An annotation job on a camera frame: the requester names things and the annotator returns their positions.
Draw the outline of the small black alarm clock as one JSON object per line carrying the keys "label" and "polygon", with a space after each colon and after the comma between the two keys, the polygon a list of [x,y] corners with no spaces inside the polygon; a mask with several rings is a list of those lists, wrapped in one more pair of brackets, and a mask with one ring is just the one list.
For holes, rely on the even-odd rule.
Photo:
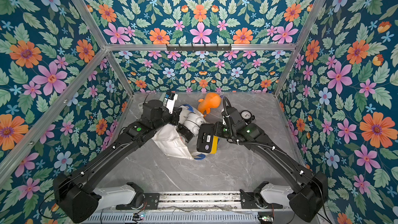
{"label": "small black alarm clock", "polygon": [[256,120],[256,117],[248,110],[242,111],[240,115],[246,123],[252,123]]}

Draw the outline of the white canvas tote bag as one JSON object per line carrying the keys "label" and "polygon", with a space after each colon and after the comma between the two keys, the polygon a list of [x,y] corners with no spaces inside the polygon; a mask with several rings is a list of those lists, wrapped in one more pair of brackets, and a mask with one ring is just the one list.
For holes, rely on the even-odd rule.
{"label": "white canvas tote bag", "polygon": [[188,146],[188,143],[177,132],[177,125],[168,124],[162,127],[152,140],[166,156],[188,160],[202,160],[205,158],[204,154]]}

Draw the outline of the black yellow square clock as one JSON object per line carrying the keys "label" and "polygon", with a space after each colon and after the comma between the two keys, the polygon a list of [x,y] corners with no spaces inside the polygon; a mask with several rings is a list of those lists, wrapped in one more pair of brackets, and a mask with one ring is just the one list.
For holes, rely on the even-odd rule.
{"label": "black yellow square clock", "polygon": [[204,123],[200,126],[197,151],[208,154],[215,154],[218,148],[219,138],[216,136],[216,127],[214,124]]}

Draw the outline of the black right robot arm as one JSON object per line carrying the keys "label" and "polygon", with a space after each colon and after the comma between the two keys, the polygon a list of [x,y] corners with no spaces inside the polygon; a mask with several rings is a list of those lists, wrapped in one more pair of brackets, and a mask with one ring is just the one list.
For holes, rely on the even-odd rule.
{"label": "black right robot arm", "polygon": [[216,123],[216,136],[244,146],[268,162],[288,183],[287,186],[263,182],[254,191],[259,207],[281,205],[310,223],[329,199],[328,179],[299,164],[278,147],[258,125],[247,121],[242,112],[228,102],[223,104],[222,122]]}

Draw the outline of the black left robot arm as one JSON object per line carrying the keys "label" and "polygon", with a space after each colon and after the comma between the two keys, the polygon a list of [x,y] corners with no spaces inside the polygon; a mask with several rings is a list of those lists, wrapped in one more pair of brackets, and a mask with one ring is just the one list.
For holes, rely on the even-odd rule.
{"label": "black left robot arm", "polygon": [[74,222],[87,220],[94,212],[118,205],[133,209],[144,204],[144,193],[135,183],[99,188],[99,182],[125,157],[141,148],[167,124],[178,125],[182,109],[168,109],[160,100],[143,104],[140,119],[129,124],[104,151],[79,170],[61,174],[53,181],[56,204]]}

